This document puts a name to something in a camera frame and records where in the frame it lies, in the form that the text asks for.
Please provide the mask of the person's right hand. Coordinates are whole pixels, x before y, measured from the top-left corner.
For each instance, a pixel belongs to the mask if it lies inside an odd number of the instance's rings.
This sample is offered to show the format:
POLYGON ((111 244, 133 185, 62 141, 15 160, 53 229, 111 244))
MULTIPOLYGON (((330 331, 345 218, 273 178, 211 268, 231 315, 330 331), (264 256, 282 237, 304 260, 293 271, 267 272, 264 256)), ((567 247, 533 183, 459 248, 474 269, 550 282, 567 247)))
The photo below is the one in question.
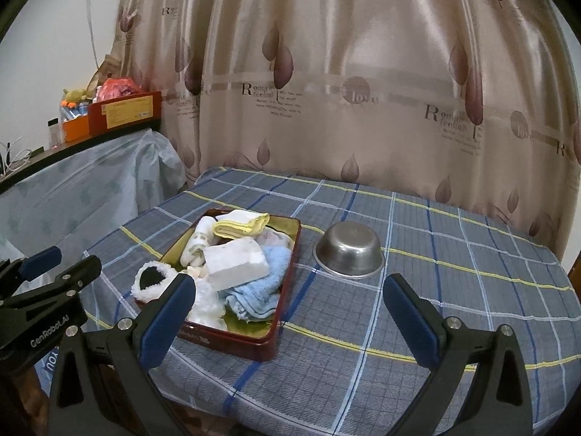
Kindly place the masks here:
POLYGON ((39 378, 34 368, 16 379, 23 407, 29 417, 29 423, 36 435, 47 434, 49 398, 40 387, 39 378))

